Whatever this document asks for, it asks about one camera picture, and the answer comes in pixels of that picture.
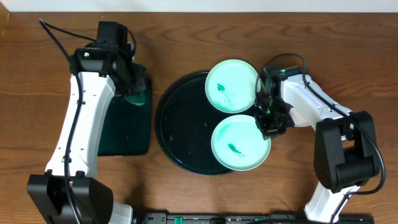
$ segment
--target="wooden table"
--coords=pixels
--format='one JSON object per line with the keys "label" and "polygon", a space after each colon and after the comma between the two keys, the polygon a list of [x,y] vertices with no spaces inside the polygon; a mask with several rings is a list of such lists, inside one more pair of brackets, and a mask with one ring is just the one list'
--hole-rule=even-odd
{"label": "wooden table", "polygon": [[[325,92],[353,111],[372,114],[386,162],[381,192],[353,197],[343,213],[370,213],[377,223],[398,222],[397,14],[11,13],[0,43],[0,223],[43,223],[26,192],[27,179],[43,174],[68,104],[67,61],[39,18],[90,37],[96,37],[98,21],[118,21],[132,29],[136,60],[148,67],[153,80],[152,118],[163,92],[186,74],[229,58],[259,70],[280,53],[306,56],[309,74]],[[56,35],[70,54],[86,44]],[[281,63],[299,61],[285,58]],[[301,211],[317,184],[314,136],[311,128],[290,129],[272,141],[260,167],[203,177],[168,160],[153,131],[144,156],[100,157],[98,180],[113,190],[117,201],[139,212]],[[373,178],[361,190],[378,182]]]}

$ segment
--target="white backdrop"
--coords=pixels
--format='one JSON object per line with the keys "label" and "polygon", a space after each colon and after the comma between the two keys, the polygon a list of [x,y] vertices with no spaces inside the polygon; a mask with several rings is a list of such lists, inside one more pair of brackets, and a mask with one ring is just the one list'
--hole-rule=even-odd
{"label": "white backdrop", "polygon": [[398,0],[0,0],[11,11],[398,12]]}

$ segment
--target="large black plate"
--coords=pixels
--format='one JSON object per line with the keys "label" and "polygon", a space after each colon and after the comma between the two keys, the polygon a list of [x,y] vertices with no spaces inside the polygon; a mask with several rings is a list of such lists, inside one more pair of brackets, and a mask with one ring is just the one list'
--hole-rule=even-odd
{"label": "large black plate", "polygon": [[210,104],[205,93],[207,75],[189,75],[165,92],[156,109],[155,132],[164,153],[179,167],[200,175],[221,175],[232,170],[213,155],[211,135],[218,123],[233,114]]}

